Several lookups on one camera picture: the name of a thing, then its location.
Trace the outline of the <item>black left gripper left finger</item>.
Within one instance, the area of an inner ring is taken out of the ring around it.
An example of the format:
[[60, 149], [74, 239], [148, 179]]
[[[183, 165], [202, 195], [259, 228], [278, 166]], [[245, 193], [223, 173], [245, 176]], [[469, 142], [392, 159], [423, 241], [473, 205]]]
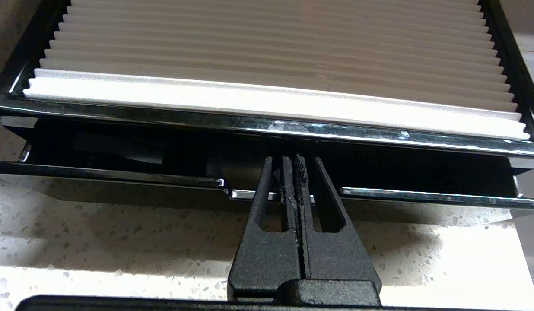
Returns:
[[301, 278], [292, 161], [282, 157], [281, 163], [281, 231], [266, 232], [261, 227], [273, 173], [273, 158], [266, 157], [228, 275], [229, 301], [274, 301], [280, 285]]

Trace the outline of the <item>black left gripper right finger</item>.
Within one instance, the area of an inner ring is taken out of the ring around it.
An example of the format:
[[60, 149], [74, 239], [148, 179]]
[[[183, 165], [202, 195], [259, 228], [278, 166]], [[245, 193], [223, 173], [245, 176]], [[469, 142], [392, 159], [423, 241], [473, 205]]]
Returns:
[[297, 303], [379, 303], [381, 279], [320, 157], [293, 160], [301, 277]]

